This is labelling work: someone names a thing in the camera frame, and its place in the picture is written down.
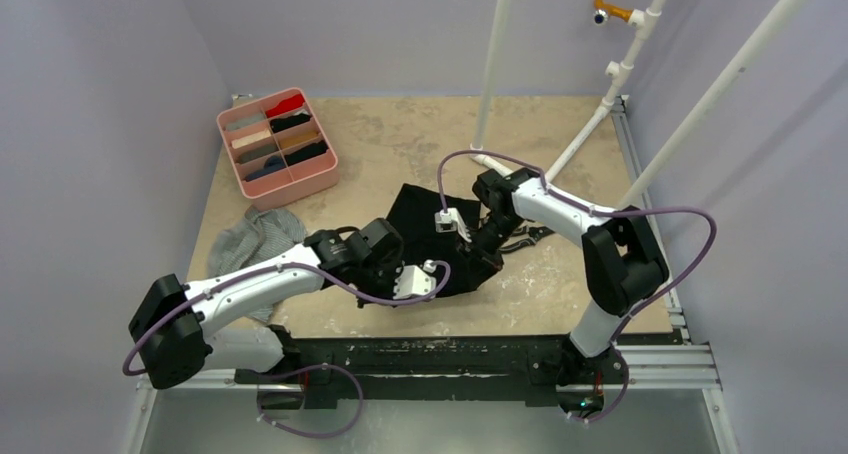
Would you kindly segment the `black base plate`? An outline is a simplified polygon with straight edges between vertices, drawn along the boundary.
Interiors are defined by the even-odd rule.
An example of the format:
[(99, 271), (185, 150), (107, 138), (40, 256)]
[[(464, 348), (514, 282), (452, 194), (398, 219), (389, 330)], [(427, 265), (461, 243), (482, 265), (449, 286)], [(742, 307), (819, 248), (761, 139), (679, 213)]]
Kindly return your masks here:
[(423, 338), (281, 338), (284, 358), (264, 373), (236, 370), (238, 384), (268, 392), (298, 385), (306, 409), (342, 399), (522, 402), (595, 413), (626, 365), (606, 349), (582, 357), (565, 335)]

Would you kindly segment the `grey striped underwear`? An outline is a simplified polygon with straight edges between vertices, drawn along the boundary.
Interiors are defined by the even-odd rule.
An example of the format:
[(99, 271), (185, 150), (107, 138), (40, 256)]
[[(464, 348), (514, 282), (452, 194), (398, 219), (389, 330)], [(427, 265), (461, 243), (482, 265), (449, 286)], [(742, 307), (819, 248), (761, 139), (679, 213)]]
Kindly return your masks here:
[(282, 255), (306, 235), (304, 223), (285, 208), (249, 207), (241, 220), (217, 235), (206, 262), (207, 276), (230, 274)]

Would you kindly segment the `black handled pliers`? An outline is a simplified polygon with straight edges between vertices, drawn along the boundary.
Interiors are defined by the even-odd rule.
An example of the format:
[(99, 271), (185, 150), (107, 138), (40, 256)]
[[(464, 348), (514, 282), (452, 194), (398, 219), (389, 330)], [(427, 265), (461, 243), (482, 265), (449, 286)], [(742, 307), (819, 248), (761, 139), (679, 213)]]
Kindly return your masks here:
[(511, 254), (528, 247), (536, 246), (542, 239), (553, 233), (553, 230), (545, 226), (521, 226), (510, 235), (510, 239), (513, 239), (513, 242), (502, 245), (499, 248), (499, 252), (501, 254)]

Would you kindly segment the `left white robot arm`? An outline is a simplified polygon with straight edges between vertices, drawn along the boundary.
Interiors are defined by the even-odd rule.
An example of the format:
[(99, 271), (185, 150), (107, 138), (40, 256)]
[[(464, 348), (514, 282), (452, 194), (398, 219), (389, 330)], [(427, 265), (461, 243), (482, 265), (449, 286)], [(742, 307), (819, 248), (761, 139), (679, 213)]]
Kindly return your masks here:
[(403, 240), (383, 218), (361, 229), (318, 230), (284, 253), (206, 280), (155, 280), (129, 322), (134, 341), (124, 362), (128, 376), (144, 374), (169, 389), (205, 369), (249, 369), (284, 383), (297, 373), (298, 356), (267, 330), (251, 346), (227, 342), (235, 320), (291, 297), (340, 286), (363, 301), (403, 305), (415, 297)]

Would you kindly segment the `white pvc pipe frame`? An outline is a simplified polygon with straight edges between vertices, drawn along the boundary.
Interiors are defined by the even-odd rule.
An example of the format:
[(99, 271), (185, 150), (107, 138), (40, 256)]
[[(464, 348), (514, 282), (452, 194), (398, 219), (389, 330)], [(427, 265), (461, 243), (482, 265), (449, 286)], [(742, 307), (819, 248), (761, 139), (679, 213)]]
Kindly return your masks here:
[[(491, 104), (494, 98), (497, 64), (511, 13), (512, 1), (496, 0), (495, 3), (493, 25), (486, 53), (483, 86), (477, 112), (476, 129), (471, 139), (469, 146), (470, 152), (468, 154), (468, 157), (475, 163), (493, 169), (502, 175), (509, 173), (510, 169), (497, 161), (493, 153), (484, 150), (484, 138)], [(632, 182), (631, 187), (618, 202), (620, 208), (636, 203), (646, 193), (649, 186), (659, 172), (668, 164), (672, 155), (676, 153), (683, 141), (694, 132), (695, 128), (707, 117), (709, 112), (730, 90), (743, 72), (752, 66), (758, 55), (766, 50), (769, 43), (788, 24), (790, 19), (806, 1), (777, 0), (692, 109), (686, 114), (678, 127), (672, 132), (654, 158), (649, 162), (648, 166)], [(612, 61), (607, 65), (605, 75), (611, 81), (609, 89), (600, 100), (587, 123), (547, 169), (545, 173), (547, 180), (555, 178), (564, 169), (566, 164), (574, 157), (600, 122), (612, 112), (614, 101), (620, 97), (622, 87), (630, 78), (641, 50), (650, 39), (658, 20), (662, 16), (666, 2), (667, 0), (652, 0), (644, 10), (632, 9), (633, 14), (630, 22), (626, 23), (634, 29), (633, 41), (622, 60), (618, 62)]]

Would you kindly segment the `black underwear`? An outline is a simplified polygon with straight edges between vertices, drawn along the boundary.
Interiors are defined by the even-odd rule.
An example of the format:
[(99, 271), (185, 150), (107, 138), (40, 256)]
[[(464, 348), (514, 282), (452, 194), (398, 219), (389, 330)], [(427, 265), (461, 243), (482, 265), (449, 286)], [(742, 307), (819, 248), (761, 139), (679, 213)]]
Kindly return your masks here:
[(440, 197), (436, 191), (405, 183), (386, 220), (403, 239), (402, 260), (405, 264), (420, 265), (427, 260), (436, 260), (450, 265), (451, 275), (439, 293), (441, 297), (473, 292), (502, 270), (503, 260), (496, 257), (485, 262), (470, 257), (459, 248), (462, 238), (458, 233), (437, 232), (434, 215), (440, 209)]

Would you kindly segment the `pink divided organizer tray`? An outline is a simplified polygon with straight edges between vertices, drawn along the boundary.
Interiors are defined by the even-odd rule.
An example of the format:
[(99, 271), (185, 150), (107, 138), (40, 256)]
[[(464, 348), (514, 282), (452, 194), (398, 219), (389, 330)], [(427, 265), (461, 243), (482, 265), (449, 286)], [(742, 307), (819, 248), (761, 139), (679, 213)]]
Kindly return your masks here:
[[(266, 117), (266, 121), (263, 123), (250, 125), (237, 131), (226, 131), (225, 125), (254, 113), (263, 113), (265, 115), (265, 111), (267, 109), (277, 104), (280, 100), (295, 94), (302, 94), (304, 96), (305, 103), (303, 107), (297, 111), (273, 118), (287, 117), (293, 114), (306, 112), (312, 115), (312, 119), (308, 123), (277, 133), (283, 133), (286, 135), (303, 131), (319, 131), (322, 137), (320, 141), (325, 141), (328, 144), (328, 151), (323, 155), (295, 165), (289, 166), (286, 164), (285, 169), (264, 176), (255, 181), (245, 182), (245, 176), (262, 168), (268, 157), (278, 155), (284, 158), (285, 154), (289, 154), (292, 151), (281, 151), (275, 139), (275, 135), (277, 133), (272, 132), (272, 136), (262, 142), (252, 144), (238, 150), (233, 150), (231, 148), (231, 142), (234, 139), (244, 137), (262, 129), (268, 129), (271, 131), (269, 120), (273, 118)], [(321, 125), (321, 122), (319, 121), (319, 118), (305, 92), (300, 88), (292, 87), (259, 98), (251, 96), (243, 97), (238, 101), (234, 101), (231, 108), (219, 113), (216, 118), (216, 124), (223, 141), (224, 152), (226, 153), (236, 176), (237, 186), (241, 194), (251, 203), (252, 206), (260, 211), (286, 206), (310, 195), (329, 189), (335, 186), (340, 180), (339, 156), (336, 154), (330, 137)], [(237, 158), (244, 152), (269, 143), (275, 143), (277, 145), (278, 151), (276, 153), (263, 156), (246, 164), (239, 164), (237, 162)]]

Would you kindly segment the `navy rolled garment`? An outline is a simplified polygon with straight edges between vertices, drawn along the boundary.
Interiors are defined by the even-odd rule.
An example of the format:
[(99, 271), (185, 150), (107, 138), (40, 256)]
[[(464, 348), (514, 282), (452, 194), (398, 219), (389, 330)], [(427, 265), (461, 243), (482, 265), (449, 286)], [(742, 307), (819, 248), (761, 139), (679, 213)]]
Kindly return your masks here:
[(284, 158), (278, 155), (273, 155), (266, 159), (262, 168), (247, 174), (244, 178), (244, 181), (252, 182), (264, 176), (283, 170), (285, 168), (286, 163)]

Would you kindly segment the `black rolled garment upper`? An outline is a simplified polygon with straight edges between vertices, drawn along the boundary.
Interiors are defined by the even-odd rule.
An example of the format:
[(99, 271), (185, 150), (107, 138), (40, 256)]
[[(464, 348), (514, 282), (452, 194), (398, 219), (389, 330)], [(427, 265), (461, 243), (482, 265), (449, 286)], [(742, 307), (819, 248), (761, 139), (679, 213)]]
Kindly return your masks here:
[(287, 117), (277, 117), (269, 120), (269, 126), (272, 133), (285, 131), (287, 129), (308, 123), (312, 119), (312, 115), (306, 112), (293, 114)]

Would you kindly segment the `beige rolled garment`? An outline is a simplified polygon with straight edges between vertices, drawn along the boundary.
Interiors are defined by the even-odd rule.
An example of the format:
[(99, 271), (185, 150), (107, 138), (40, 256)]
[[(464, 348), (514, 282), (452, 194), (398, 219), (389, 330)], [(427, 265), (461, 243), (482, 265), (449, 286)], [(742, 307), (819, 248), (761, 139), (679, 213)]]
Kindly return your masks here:
[(231, 142), (231, 148), (233, 150), (242, 149), (242, 148), (245, 148), (245, 147), (250, 146), (252, 144), (262, 142), (262, 141), (264, 141), (265, 139), (267, 139), (271, 136), (272, 136), (272, 133), (271, 133), (270, 130), (262, 129), (262, 130), (253, 132), (249, 135), (246, 135), (244, 137), (234, 139)]

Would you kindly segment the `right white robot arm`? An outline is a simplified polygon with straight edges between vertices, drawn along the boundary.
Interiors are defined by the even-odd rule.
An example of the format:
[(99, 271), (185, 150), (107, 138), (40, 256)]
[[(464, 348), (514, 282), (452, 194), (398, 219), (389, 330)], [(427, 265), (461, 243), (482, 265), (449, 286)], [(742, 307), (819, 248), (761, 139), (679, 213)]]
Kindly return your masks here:
[(489, 209), (468, 245), (483, 264), (499, 267), (499, 249), (526, 222), (538, 223), (581, 248), (591, 301), (568, 334), (570, 347), (561, 355), (561, 366), (573, 380), (588, 379), (599, 370), (600, 355), (612, 344), (625, 316), (669, 278), (647, 218), (633, 209), (592, 208), (528, 168), (507, 176), (490, 169), (477, 177), (472, 192)]

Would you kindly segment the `black rolled garment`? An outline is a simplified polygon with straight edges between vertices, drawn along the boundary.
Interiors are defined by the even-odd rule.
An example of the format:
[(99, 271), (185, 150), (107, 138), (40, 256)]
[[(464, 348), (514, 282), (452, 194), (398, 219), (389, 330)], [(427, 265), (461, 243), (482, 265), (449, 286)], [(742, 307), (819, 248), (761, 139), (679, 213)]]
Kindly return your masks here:
[(293, 114), (287, 117), (277, 117), (269, 120), (269, 126), (272, 133), (285, 131), (287, 129), (308, 123), (312, 119), (312, 115), (306, 112)]
[(287, 165), (291, 166), (323, 155), (328, 151), (328, 149), (329, 146), (325, 141), (318, 141), (305, 145), (304, 147), (296, 151), (292, 151), (289, 154), (285, 154), (284, 160)]

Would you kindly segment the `red rolled garment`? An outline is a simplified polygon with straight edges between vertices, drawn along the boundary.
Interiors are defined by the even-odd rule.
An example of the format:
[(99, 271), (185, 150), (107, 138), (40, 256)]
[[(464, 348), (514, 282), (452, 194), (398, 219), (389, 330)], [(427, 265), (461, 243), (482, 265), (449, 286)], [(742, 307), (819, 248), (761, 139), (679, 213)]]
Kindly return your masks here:
[(280, 100), (277, 104), (265, 111), (267, 118), (273, 118), (293, 111), (297, 111), (303, 107), (305, 98), (302, 94), (295, 94), (285, 99)]

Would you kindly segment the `dark grey rolled garment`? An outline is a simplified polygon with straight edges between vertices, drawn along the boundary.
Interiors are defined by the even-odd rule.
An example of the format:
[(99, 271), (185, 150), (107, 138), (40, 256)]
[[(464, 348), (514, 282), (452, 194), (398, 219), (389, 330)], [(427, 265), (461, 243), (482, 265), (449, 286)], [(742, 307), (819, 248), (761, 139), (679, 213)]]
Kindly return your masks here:
[(275, 143), (261, 145), (260, 147), (244, 152), (237, 158), (239, 164), (246, 164), (263, 156), (272, 155), (278, 151)]

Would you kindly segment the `black rolled garment lower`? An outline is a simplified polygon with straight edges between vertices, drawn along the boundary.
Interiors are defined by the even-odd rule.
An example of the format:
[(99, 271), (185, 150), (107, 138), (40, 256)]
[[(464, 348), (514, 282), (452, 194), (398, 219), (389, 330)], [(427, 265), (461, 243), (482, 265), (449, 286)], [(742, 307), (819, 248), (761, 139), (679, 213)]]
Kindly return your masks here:
[(328, 151), (328, 149), (329, 146), (325, 141), (318, 141), (305, 145), (304, 147), (296, 151), (292, 151), (289, 154), (285, 154), (284, 160), (287, 165), (291, 166), (323, 155)]

